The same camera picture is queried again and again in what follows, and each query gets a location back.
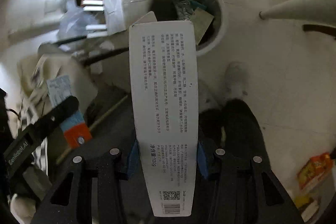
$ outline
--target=trash bin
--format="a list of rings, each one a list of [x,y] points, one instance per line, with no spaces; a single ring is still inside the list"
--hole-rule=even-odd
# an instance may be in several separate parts
[[[149,11],[153,11],[158,21],[178,20],[174,3],[182,0],[150,0]],[[197,56],[201,56],[214,48],[224,37],[227,28],[227,11],[222,0],[195,0],[205,5],[206,11],[214,16],[199,45],[196,45]]]

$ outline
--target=tiled floor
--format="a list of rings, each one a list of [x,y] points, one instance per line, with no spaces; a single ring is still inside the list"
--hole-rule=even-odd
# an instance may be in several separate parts
[[[135,20],[139,11],[148,6],[148,0],[123,1],[129,8],[135,7],[131,12]],[[231,61],[248,64],[250,85],[246,102],[264,128],[275,174],[295,193],[294,177],[299,168],[310,156],[336,146],[335,41],[322,34],[303,33],[300,22],[258,18],[261,9],[286,0],[223,1],[229,14],[229,28],[215,50],[198,58],[199,77],[223,101],[222,76],[227,64]],[[9,69],[15,68],[17,62],[17,58],[11,58],[14,53],[8,49],[0,57],[2,78],[13,77],[15,73]],[[104,62],[108,78],[125,88],[129,85],[127,56]],[[116,63],[123,70],[111,69]]]

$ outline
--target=red object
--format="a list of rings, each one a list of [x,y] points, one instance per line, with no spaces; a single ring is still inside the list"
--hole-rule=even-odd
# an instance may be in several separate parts
[[[92,139],[89,128],[84,122],[66,130],[64,132],[64,137],[72,149],[77,148],[82,144],[78,142],[79,140],[82,141],[84,139],[84,142],[87,142]]]
[[[333,167],[329,153],[311,157],[297,174],[300,190],[312,190],[318,182],[323,180]]]

